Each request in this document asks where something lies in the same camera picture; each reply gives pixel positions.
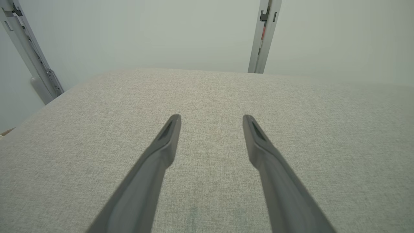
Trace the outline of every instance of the fabric texture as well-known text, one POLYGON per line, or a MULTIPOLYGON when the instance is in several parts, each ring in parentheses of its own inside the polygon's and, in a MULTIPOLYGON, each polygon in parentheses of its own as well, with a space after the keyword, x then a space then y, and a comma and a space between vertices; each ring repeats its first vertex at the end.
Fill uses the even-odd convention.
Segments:
POLYGON ((84 232, 181 114, 152 232, 270 232, 242 117, 256 118, 339 233, 414 232, 414 89, 193 70, 107 73, 0 140, 0 232, 84 232))

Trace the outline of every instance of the white wall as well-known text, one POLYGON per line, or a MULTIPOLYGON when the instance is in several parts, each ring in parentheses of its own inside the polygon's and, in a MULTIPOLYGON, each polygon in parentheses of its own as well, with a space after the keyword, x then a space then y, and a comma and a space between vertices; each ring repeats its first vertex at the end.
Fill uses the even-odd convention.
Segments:
POLYGON ((265 74, 414 85, 413 0, 283 0, 265 74))
POLYGON ((30 84, 31 74, 0 25, 0 133, 17 127, 44 106, 30 84))
POLYGON ((63 88, 129 67, 247 72, 260 0, 20 0, 63 88))

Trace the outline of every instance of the red marking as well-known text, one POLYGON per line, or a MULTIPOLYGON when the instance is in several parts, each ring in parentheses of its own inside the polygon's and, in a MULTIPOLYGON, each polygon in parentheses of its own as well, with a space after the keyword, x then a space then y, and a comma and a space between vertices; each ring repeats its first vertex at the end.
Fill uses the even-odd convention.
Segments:
POLYGON ((263 37, 265 36, 265 30, 266 30, 266 27, 263 27, 262 40, 263 40, 263 37))

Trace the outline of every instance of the gray fabric surface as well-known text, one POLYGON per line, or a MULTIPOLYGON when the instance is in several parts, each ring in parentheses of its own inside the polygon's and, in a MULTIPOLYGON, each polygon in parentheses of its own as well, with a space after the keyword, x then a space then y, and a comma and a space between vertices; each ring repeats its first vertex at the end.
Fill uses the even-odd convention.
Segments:
POLYGON ((411 87, 126 70, 70 89, 0 140, 0 231, 83 232, 170 115, 177 154, 153 232, 270 232, 242 116, 253 115, 333 226, 414 232, 411 87))

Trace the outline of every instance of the gray metal bracket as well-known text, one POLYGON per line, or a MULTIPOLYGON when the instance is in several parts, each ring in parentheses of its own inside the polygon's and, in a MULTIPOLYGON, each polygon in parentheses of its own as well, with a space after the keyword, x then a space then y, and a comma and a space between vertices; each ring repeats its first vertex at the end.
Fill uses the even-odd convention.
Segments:
POLYGON ((0 20, 11 38, 14 46, 33 77, 39 78, 45 88, 35 88, 40 97, 51 96, 53 99, 64 90, 56 74, 50 68, 39 44, 34 36, 29 22, 18 0, 0 0, 0 20))
POLYGON ((265 70, 281 5, 282 0, 260 0, 248 73, 263 74, 265 70))

